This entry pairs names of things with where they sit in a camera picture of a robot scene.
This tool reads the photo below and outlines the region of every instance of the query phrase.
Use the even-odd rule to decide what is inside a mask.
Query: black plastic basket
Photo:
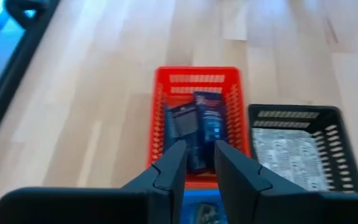
[[[341,112],[333,106],[249,105],[251,154],[258,160],[252,128],[307,131],[319,146],[329,190],[358,192],[358,168]]]

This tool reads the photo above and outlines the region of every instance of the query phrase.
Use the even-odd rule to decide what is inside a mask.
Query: plastic basket
[[[300,129],[316,141],[328,190],[358,192],[358,168],[341,112],[333,106],[249,105],[252,128]],[[258,159],[251,141],[252,158]]]
[[[240,72],[234,67],[160,67],[155,73],[149,132],[147,166],[161,155],[163,147],[163,105],[180,106],[193,99],[194,91],[222,93],[226,104],[229,144],[250,156],[248,129]],[[217,188],[214,174],[186,176],[188,189]]]

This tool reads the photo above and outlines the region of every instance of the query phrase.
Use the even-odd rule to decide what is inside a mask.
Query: red plastic basket
[[[154,79],[147,167],[162,155],[163,105],[180,106],[193,100],[194,91],[222,93],[226,104],[229,144],[250,157],[248,128],[240,72],[234,67],[160,67]],[[214,174],[186,176],[186,188],[217,188]]]

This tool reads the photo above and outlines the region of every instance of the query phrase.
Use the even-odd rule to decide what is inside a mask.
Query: hardwood floor
[[[248,103],[342,109],[358,161],[358,0],[63,0],[0,127],[0,196],[145,167],[160,65],[233,65]]]

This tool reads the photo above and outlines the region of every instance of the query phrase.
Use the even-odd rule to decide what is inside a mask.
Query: black handle
[[[6,11],[23,29],[29,28],[35,22],[37,16],[48,8],[48,4],[48,0],[5,0],[4,2]],[[27,10],[35,10],[36,16],[28,16],[25,13]]]

